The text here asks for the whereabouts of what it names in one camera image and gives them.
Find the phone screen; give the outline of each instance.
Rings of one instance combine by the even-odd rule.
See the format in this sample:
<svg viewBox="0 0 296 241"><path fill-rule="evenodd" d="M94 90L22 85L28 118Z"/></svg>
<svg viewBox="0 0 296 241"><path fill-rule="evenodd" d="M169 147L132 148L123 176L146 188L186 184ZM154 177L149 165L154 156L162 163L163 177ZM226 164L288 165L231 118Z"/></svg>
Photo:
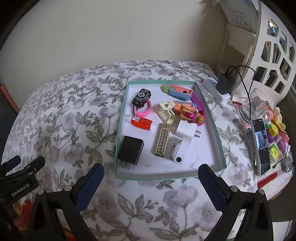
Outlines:
<svg viewBox="0 0 296 241"><path fill-rule="evenodd" d="M252 124L254 127L255 139L256 139L256 144L259 152L260 170L261 170L260 175L262 175L270 169L267 133L266 133L263 119L253 120Z"/></svg>

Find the white wall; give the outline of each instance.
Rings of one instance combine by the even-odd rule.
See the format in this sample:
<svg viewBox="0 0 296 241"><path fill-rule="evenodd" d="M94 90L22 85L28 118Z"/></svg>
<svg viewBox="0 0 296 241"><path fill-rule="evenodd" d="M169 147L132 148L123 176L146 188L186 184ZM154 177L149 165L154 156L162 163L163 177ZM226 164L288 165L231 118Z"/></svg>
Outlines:
<svg viewBox="0 0 296 241"><path fill-rule="evenodd" d="M22 107L37 86L99 64L168 59L215 69L226 23L206 0L41 0L0 51L0 80Z"/></svg>

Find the power strip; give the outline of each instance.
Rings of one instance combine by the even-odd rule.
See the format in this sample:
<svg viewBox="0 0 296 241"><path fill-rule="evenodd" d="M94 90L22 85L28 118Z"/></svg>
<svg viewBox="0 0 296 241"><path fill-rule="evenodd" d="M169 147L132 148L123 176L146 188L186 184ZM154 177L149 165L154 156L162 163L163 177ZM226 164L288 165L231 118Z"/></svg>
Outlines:
<svg viewBox="0 0 296 241"><path fill-rule="evenodd" d="M214 78L210 77L210 78L204 79L202 85L205 87L207 91L211 93L212 96L214 96L215 100L219 104L225 104L229 101L230 94L221 95L216 90L217 81Z"/></svg>

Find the black power adapter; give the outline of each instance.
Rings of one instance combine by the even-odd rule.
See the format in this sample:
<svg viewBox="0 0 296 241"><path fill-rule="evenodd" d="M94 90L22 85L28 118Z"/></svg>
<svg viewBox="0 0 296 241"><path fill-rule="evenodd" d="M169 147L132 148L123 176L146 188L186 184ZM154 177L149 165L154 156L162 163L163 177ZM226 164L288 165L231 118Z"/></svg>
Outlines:
<svg viewBox="0 0 296 241"><path fill-rule="evenodd" d="M144 141L135 137L124 136L117 158L128 163L128 170L131 164L137 165L144 147Z"/></svg>
<svg viewBox="0 0 296 241"><path fill-rule="evenodd" d="M235 79L230 74L220 74L216 84L216 90L221 94L230 94L234 85Z"/></svg>

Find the blue gripper pad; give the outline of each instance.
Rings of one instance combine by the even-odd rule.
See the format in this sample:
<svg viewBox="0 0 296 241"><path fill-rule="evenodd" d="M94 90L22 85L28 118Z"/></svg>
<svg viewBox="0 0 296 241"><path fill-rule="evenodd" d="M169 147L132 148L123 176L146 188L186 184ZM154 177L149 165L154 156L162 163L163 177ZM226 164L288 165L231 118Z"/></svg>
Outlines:
<svg viewBox="0 0 296 241"><path fill-rule="evenodd" d="M19 165L21 162L20 156L15 156L11 158L9 161L3 163L4 165L4 171L10 172L12 169L14 169L17 165Z"/></svg>
<svg viewBox="0 0 296 241"><path fill-rule="evenodd" d="M215 173L207 164L202 164L198 168L198 179L211 199L215 209L224 212L227 208L230 192L228 185Z"/></svg>
<svg viewBox="0 0 296 241"><path fill-rule="evenodd" d="M87 208L103 177L104 167L96 163L85 176L78 179L72 193L75 208L78 212Z"/></svg>

